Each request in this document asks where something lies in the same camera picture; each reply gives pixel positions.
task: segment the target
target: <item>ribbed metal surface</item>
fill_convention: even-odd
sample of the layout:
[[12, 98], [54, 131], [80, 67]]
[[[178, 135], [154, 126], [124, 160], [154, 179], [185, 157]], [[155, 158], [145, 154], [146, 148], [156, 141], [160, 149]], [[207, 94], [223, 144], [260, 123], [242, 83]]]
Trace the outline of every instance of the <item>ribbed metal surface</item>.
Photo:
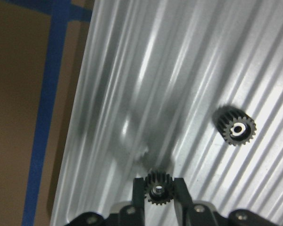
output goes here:
[[[223, 105], [255, 120], [251, 143], [224, 142]], [[283, 1], [96, 2], [51, 225], [107, 216], [150, 169], [283, 225]], [[172, 205], [146, 207], [148, 225], [176, 225]]]

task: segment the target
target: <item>spur gear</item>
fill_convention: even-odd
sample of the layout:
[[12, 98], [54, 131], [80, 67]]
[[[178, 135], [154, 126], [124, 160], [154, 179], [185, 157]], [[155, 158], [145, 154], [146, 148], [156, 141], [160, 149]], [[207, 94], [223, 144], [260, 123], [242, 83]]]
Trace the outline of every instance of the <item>spur gear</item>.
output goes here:
[[145, 198], [152, 204], [166, 204], [174, 198], [172, 177], [164, 172], [151, 172], [145, 178]]
[[215, 126], [223, 139], [230, 145], [242, 145], [253, 139], [255, 122], [242, 110], [223, 107], [218, 110]]

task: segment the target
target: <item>gear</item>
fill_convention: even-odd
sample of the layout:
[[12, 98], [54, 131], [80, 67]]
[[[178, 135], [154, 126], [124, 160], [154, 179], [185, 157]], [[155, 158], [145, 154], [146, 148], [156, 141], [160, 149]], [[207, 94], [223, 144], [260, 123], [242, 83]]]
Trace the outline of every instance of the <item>gear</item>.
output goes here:
[[172, 177], [164, 172], [151, 172], [145, 178], [145, 198], [152, 204], [166, 204], [174, 198]]
[[223, 139], [234, 146], [249, 142], [256, 130], [255, 122], [246, 113], [234, 107], [219, 109], [215, 125]]

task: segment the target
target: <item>blue tape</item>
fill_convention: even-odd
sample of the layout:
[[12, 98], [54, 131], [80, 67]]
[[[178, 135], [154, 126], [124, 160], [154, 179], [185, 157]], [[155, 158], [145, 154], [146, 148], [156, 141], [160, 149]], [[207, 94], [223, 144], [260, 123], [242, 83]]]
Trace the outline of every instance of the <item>blue tape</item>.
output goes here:
[[[15, 4], [40, 13], [51, 15], [53, 0], [3, 0], [7, 3]], [[92, 11], [71, 4], [68, 21], [90, 22]]]
[[71, 5], [69, 21], [78, 20], [90, 23], [92, 11], [80, 6]]
[[33, 226], [71, 0], [54, 0], [22, 226]]
[[4, 0], [7, 3], [12, 3], [28, 9], [51, 15], [53, 0]]

